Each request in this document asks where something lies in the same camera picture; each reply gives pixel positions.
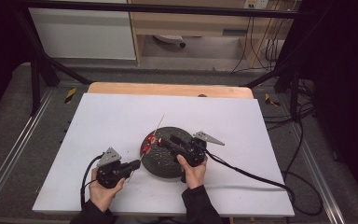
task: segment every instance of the gray carpet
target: gray carpet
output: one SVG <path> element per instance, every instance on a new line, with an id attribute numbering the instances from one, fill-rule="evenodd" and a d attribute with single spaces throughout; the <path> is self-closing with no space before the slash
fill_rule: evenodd
<path id="1" fill-rule="evenodd" d="M 141 82 L 141 83 L 175 83 L 175 84 L 205 84 L 238 86 L 259 77 L 259 73 L 240 73 L 230 75 L 227 72 L 217 71 L 164 71 L 146 69 L 89 69 L 77 68 L 81 75 L 97 81 L 115 82 Z M 60 75 L 63 82 L 72 81 L 67 76 Z M 264 116 L 283 116 L 281 107 L 266 105 L 264 91 L 271 90 L 274 80 L 266 82 L 261 88 L 255 89 L 255 98 L 259 100 Z M 20 67 L 13 78 L 7 93 L 0 104 L 0 164 L 2 164 L 11 146 L 29 118 L 31 111 L 29 69 Z M 86 86 L 77 88 L 71 102 L 63 103 L 70 87 L 61 86 L 54 92 L 48 108 L 34 130 L 34 134 L 22 152 L 20 159 L 14 167 L 0 193 L 0 217 L 68 220 L 71 216 L 46 216 L 32 211 L 37 197 L 35 192 L 48 174 L 60 141 L 64 138 L 70 121 L 76 112 L 81 95 L 87 90 Z M 351 177 L 345 164 L 332 159 L 332 152 L 324 139 L 318 120 L 313 117 L 304 119 L 304 130 L 325 178 L 334 193 L 338 206 L 347 223 L 358 223 L 358 186 Z M 293 130 L 290 125 L 269 132 L 277 161 L 281 169 L 285 169 L 293 156 L 297 146 Z M 301 155 L 296 159 L 291 171 L 310 180 L 310 174 Z M 296 193 L 296 204 L 307 211 L 317 209 L 318 202 L 314 193 L 303 183 L 288 177 L 287 185 Z M 120 223 L 136 223 L 134 218 L 123 217 Z M 283 223 L 282 218 L 257 218 L 256 223 Z M 308 217 L 296 211 L 291 218 L 293 223 L 328 223 L 325 212 L 317 217 Z M 235 223 L 251 223 L 249 218 L 236 218 Z"/>

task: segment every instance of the white table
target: white table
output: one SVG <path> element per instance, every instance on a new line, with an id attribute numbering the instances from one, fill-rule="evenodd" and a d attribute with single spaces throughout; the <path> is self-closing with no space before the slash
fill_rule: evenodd
<path id="1" fill-rule="evenodd" d="M 251 174 L 283 183 L 257 100 L 86 93 L 33 210 L 45 214 L 80 211 L 80 185 L 90 161 L 109 147 L 123 162 L 139 159 L 142 141 L 162 115 L 161 127 L 205 131 L 226 143 L 223 147 L 208 144 L 213 154 Z M 222 217 L 294 215 L 285 190 L 212 160 L 208 160 L 205 187 Z M 156 177 L 142 165 L 110 209 L 121 216 L 181 216 L 186 213 L 181 198 L 185 189 L 179 178 Z"/>

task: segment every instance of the hand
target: hand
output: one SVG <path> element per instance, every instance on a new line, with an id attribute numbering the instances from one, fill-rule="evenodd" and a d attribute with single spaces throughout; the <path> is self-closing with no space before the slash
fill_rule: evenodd
<path id="1" fill-rule="evenodd" d="M 187 163 L 186 159 L 181 155 L 177 155 L 176 158 L 178 159 L 179 163 L 182 165 L 182 169 L 185 170 L 186 172 L 187 186 L 190 189 L 194 189 L 196 187 L 203 185 L 203 179 L 205 177 L 205 172 L 206 172 L 206 162 L 208 160 L 208 157 L 205 157 L 205 160 L 199 166 L 196 167 L 190 166 Z"/>
<path id="2" fill-rule="evenodd" d="M 97 178 L 98 168 L 92 169 L 91 180 Z M 125 178 L 121 178 L 113 189 L 106 189 L 98 181 L 89 184 L 89 199 L 104 213 L 116 194 L 123 189 Z"/>

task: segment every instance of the person's right hand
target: person's right hand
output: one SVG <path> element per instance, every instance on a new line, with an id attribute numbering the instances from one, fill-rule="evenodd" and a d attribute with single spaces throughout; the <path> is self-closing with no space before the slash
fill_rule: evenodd
<path id="1" fill-rule="evenodd" d="M 196 187 L 199 187 L 203 185 L 203 179 L 205 177 L 206 172 L 206 162 L 208 160 L 208 157 L 205 156 L 204 161 L 196 167 L 190 166 L 186 159 L 181 156 L 177 155 L 176 157 L 179 161 L 179 163 L 182 165 L 182 169 L 186 172 L 186 183 L 187 186 L 190 189 L 194 189 Z"/>

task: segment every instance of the sleeve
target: sleeve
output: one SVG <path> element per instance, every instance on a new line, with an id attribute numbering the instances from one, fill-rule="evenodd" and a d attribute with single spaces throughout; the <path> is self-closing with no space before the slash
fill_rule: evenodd
<path id="1" fill-rule="evenodd" d="M 217 211 L 213 208 L 205 187 L 187 189 L 182 194 L 186 207 L 187 224 L 222 224 Z"/>
<path id="2" fill-rule="evenodd" d="M 108 209 L 102 212 L 95 204 L 88 200 L 81 212 L 72 218 L 70 224 L 113 224 L 116 218 Z"/>

